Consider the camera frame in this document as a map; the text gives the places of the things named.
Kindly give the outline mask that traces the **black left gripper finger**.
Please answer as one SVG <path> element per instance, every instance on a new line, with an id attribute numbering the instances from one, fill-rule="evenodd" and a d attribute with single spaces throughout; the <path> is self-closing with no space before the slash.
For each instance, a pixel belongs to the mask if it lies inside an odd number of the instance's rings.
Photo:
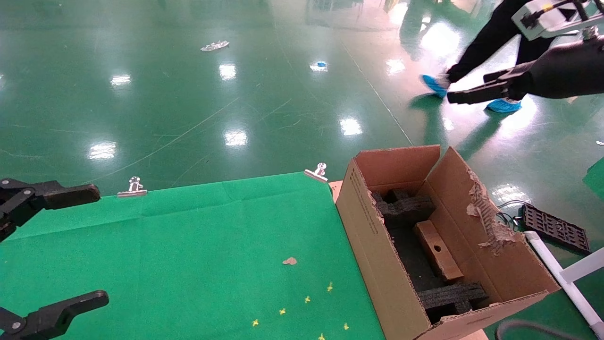
<path id="1" fill-rule="evenodd" d="M 96 185 L 63 187 L 58 181 L 26 183 L 3 178 L 0 183 L 0 241 L 8 239 L 42 210 L 58 210 L 100 200 Z"/>
<path id="2" fill-rule="evenodd" d="M 39 308 L 21 317 L 0 308 L 2 340 L 51 340 L 65 334 L 73 319 L 81 314 L 107 306 L 109 295 L 104 290 L 89 292 Z"/>

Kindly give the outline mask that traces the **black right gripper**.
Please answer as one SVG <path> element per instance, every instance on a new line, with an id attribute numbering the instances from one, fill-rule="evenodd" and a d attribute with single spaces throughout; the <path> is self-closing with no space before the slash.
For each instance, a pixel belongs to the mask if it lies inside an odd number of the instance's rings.
<path id="1" fill-rule="evenodd" d="M 484 75 L 485 84 L 451 91 L 449 103 L 468 104 L 532 94 L 565 99 L 604 92 L 603 40 L 557 45 L 533 62 Z"/>

